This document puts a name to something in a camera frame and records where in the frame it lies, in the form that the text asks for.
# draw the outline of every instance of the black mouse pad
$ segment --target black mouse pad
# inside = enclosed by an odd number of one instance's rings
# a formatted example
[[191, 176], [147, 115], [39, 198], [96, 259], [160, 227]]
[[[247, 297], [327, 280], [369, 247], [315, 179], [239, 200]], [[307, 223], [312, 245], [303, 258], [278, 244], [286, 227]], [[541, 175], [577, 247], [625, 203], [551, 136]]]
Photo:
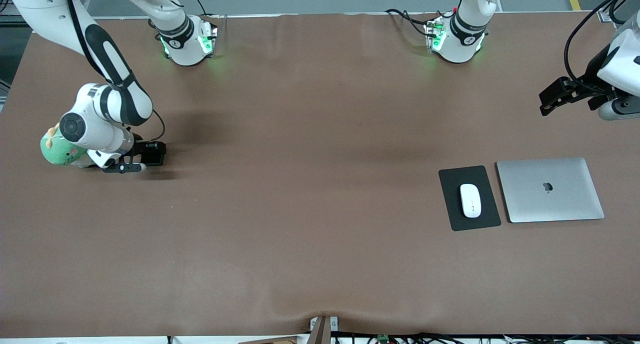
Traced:
[[[487, 169], [484, 166], [443, 169], [438, 174], [451, 229], [458, 232], [461, 230], [497, 227], [501, 224], [494, 192], [491, 190]], [[460, 186], [466, 183], [475, 185], [478, 188], [478, 192], [480, 192], [482, 210], [477, 218], [467, 218], [462, 213]]]

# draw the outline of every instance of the laptop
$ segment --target laptop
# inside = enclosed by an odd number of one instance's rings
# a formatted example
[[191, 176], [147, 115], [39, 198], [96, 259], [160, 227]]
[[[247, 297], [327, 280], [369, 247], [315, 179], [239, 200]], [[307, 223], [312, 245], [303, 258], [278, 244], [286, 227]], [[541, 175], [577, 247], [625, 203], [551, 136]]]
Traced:
[[603, 219], [583, 157], [498, 161], [511, 223]]

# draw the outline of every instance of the stuffed animal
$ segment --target stuffed animal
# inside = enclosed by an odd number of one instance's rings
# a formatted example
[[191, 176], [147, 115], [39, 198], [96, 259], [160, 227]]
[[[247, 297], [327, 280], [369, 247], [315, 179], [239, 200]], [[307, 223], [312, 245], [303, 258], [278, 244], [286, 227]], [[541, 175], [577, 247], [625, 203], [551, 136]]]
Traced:
[[87, 168], [94, 164], [87, 150], [68, 141], [60, 132], [60, 123], [46, 131], [40, 139], [40, 150], [46, 161], [55, 166]]

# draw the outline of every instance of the computer mouse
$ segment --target computer mouse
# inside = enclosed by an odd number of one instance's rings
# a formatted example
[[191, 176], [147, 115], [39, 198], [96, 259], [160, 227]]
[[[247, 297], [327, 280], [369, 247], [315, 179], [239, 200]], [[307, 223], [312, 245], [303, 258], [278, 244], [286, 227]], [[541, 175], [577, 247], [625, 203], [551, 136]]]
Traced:
[[473, 184], [462, 184], [460, 186], [460, 201], [462, 202], [462, 214], [467, 218], [478, 218], [482, 212], [480, 203], [480, 192]]

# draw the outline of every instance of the white robotic arm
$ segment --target white robotic arm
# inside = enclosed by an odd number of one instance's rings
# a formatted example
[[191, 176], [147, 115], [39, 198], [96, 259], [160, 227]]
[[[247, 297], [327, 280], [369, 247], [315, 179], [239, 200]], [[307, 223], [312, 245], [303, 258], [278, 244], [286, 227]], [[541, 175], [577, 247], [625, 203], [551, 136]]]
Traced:
[[455, 12], [436, 18], [425, 31], [427, 47], [452, 63], [464, 63], [480, 50], [498, 0], [461, 0]]
[[87, 13], [80, 0], [13, 0], [27, 23], [45, 39], [85, 55], [107, 84], [80, 88], [60, 119], [67, 141], [85, 148], [102, 168], [132, 150], [134, 134], [123, 125], [142, 125], [153, 103], [136, 80], [110, 35]]
[[187, 15], [178, 0], [129, 0], [149, 16], [167, 55], [176, 64], [193, 66], [213, 54], [218, 29]]
[[[80, 0], [12, 0], [24, 20], [43, 38], [87, 57], [108, 84], [83, 85], [59, 130], [72, 144], [87, 149], [103, 170], [125, 173], [142, 163], [114, 165], [123, 156], [142, 154], [149, 165], [162, 164], [165, 146], [143, 141], [124, 125], [139, 126], [153, 113], [153, 103], [135, 78], [110, 35], [89, 15]], [[174, 62], [192, 66], [213, 54], [217, 31], [198, 16], [186, 15], [177, 0], [130, 0], [147, 13]]]
[[541, 114], [589, 98], [589, 108], [606, 121], [640, 118], [639, 21], [640, 11], [618, 27], [579, 78], [561, 76], [546, 87], [539, 94]]

